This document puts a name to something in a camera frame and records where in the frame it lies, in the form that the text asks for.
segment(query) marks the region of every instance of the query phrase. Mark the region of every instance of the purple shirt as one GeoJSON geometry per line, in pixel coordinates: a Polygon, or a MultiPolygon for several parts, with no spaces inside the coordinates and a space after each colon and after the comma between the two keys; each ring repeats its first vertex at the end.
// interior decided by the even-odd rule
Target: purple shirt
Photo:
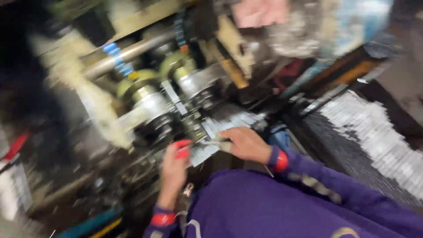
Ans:
{"type": "MultiPolygon", "coordinates": [[[[423,237],[423,218],[409,208],[321,163],[286,155],[288,168],[275,178],[213,174],[192,203],[186,237],[423,237]]],[[[151,225],[144,237],[165,238],[174,228],[151,225]]]]}

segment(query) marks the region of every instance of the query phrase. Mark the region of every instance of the hand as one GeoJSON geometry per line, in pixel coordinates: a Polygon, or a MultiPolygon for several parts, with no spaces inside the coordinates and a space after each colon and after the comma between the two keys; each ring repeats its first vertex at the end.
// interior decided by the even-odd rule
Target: hand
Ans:
{"type": "Polygon", "coordinates": [[[272,146],[266,144],[255,131],[247,127],[237,127],[221,131],[220,135],[232,141],[228,149],[234,156],[267,165],[272,153],[272,146]]]}
{"type": "Polygon", "coordinates": [[[190,140],[177,141],[171,143],[166,149],[163,158],[162,187],[157,200],[157,206],[162,209],[173,210],[175,208],[178,194],[187,180],[185,169],[188,166],[189,149],[185,147],[189,144],[191,144],[190,140]],[[183,158],[176,156],[180,148],[187,150],[183,158]]]}

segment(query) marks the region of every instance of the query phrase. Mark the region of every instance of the red wristband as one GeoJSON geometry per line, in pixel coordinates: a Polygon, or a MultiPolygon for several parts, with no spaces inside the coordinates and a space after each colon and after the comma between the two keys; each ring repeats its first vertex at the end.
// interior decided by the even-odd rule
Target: red wristband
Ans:
{"type": "Polygon", "coordinates": [[[288,167],[288,157],[286,156],[285,152],[279,150],[279,155],[277,156],[276,162],[276,172],[282,172],[288,167]]]}
{"type": "Polygon", "coordinates": [[[174,213],[157,213],[151,219],[150,224],[156,227],[166,227],[175,222],[174,213]]]}

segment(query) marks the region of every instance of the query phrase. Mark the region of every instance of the worker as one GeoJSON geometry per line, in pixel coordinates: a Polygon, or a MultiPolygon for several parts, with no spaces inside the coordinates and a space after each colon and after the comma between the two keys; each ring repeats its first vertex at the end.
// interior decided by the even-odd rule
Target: worker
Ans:
{"type": "MultiPolygon", "coordinates": [[[[253,130],[221,132],[228,150],[274,170],[268,174],[225,170],[196,193],[186,217],[185,237],[423,237],[423,218],[391,198],[292,151],[267,145],[253,130]]],[[[175,203],[187,174],[176,159],[186,141],[169,145],[162,186],[146,238],[173,237],[175,203]]]]}

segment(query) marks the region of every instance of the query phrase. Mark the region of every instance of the metal shaft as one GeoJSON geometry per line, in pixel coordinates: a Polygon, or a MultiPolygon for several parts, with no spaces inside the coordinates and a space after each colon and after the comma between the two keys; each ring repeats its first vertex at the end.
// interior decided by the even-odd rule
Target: metal shaft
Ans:
{"type": "MultiPolygon", "coordinates": [[[[150,39],[144,39],[140,42],[137,42],[131,46],[126,47],[121,50],[120,57],[124,61],[132,61],[135,57],[145,53],[155,47],[160,46],[170,40],[175,39],[175,30],[169,29],[163,31],[162,34],[155,36],[150,39]]],[[[88,80],[96,80],[98,77],[101,77],[107,74],[109,71],[115,68],[115,59],[113,57],[107,57],[100,60],[99,62],[91,65],[84,71],[84,75],[88,80]]]]}

